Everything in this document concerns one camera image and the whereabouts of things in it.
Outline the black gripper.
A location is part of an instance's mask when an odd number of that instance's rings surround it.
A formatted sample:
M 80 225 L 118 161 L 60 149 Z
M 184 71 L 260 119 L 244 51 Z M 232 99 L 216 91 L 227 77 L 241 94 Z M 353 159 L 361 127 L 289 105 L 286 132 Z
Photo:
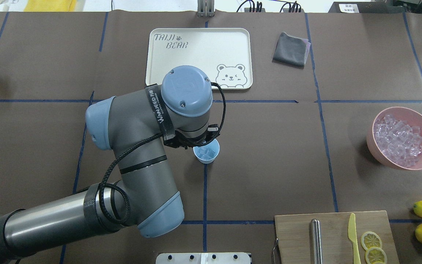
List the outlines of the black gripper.
M 163 140 L 163 145 L 171 148 L 184 148 L 188 149 L 189 147 L 203 147 L 215 139 L 215 132 L 205 132 L 198 137 L 186 137 L 181 132 L 175 130 L 174 137 L 170 140 Z

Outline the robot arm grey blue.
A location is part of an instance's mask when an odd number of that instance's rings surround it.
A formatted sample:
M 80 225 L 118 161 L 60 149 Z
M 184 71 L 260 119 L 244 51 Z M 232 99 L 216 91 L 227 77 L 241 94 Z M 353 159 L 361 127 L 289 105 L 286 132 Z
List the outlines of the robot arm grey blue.
M 99 183 L 0 216 L 0 264 L 126 227 L 146 238 L 179 227 L 183 203 L 164 148 L 204 146 L 219 136 L 222 125 L 209 124 L 212 87 L 222 92 L 197 67 L 178 66 L 160 85 L 89 106 L 92 141 L 115 159 Z

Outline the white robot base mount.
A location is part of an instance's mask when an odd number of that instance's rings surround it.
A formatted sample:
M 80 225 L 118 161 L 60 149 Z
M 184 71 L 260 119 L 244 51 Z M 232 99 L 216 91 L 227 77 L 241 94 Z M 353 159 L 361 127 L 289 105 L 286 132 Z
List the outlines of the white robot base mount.
M 251 264 L 252 256 L 245 252 L 161 253 L 156 264 Z

